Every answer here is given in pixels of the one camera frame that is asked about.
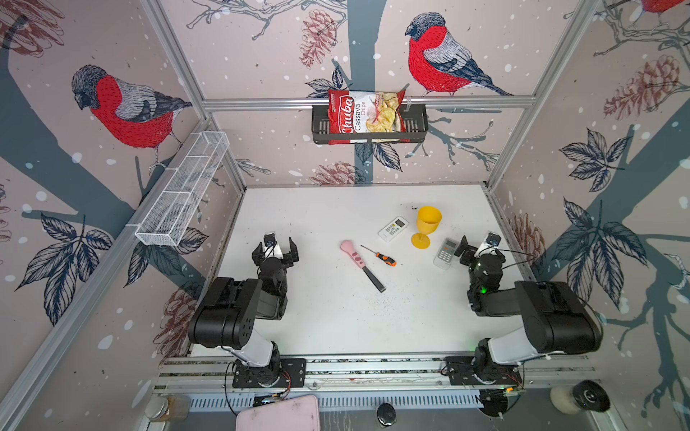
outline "pink handle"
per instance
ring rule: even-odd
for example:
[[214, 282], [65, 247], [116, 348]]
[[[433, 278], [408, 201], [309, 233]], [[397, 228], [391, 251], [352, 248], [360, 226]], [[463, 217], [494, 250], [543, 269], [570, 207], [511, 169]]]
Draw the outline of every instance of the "pink handle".
[[343, 250], [350, 256], [353, 262], [360, 268], [364, 268], [364, 260], [359, 257], [358, 253], [355, 251], [355, 246], [352, 245], [352, 241], [349, 239], [345, 240], [340, 244], [340, 250]]

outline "glass jar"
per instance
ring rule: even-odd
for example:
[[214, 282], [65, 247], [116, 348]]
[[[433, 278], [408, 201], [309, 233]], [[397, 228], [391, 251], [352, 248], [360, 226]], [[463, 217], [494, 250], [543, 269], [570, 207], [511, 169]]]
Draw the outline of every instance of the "glass jar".
[[144, 414], [151, 422], [180, 422], [187, 418], [192, 400], [186, 395], [154, 395]]

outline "yellow cup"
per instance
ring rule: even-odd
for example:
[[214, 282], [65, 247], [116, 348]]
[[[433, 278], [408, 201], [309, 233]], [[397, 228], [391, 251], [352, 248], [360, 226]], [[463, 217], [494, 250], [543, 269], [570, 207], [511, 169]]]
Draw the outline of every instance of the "yellow cup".
[[431, 240], [427, 235], [433, 233], [438, 228], [442, 218], [441, 212], [433, 206], [421, 207], [417, 213], [417, 229], [420, 233], [412, 236], [412, 245], [420, 249], [428, 248]]

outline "bullfinch illustration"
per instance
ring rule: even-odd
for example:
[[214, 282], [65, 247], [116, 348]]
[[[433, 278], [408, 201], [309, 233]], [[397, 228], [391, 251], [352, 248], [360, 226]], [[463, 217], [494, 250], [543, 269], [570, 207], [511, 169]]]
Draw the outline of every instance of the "bullfinch illustration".
[[493, 85], [469, 50], [453, 38], [441, 14], [417, 15], [405, 35], [410, 37], [410, 73], [426, 88], [424, 95], [438, 91], [449, 92], [452, 96], [458, 89], [469, 87], [484, 87], [502, 96], [511, 95]]
[[[622, 4], [628, 3], [629, 1], [632, 1], [632, 0], [621, 0], [621, 1], [611, 5], [610, 8], [611, 9], [616, 8], [618, 6], [621, 6]], [[635, 21], [633, 21], [633, 23], [630, 25], [631, 28], [634, 28], [637, 26], [636, 24], [638, 22], [638, 19], [640, 19], [640, 17], [642, 15], [644, 15], [645, 12], [652, 12], [652, 13], [657, 14], [657, 17], [659, 18], [659, 24], [655, 28], [669, 25], [669, 23], [663, 22], [661, 20], [661, 14], [666, 12], [668, 9], [671, 9], [674, 6], [681, 4], [684, 0], [636, 0], [636, 1], [637, 1], [637, 3], [642, 4], [642, 11], [640, 12], [640, 15], [637, 18], [635, 18]]]
[[89, 107], [103, 125], [125, 145], [154, 148], [173, 134], [173, 122], [181, 110], [192, 105], [178, 97], [166, 96], [149, 86], [130, 84], [113, 77], [98, 66], [86, 65], [72, 77], [72, 91], [79, 109]]

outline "white wire basket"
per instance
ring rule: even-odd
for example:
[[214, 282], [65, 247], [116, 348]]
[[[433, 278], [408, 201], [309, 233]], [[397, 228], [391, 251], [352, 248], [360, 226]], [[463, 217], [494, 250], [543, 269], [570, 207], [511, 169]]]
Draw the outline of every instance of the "white wire basket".
[[142, 243], [173, 247], [179, 244], [228, 146], [224, 132], [199, 133], [137, 228], [135, 235]]

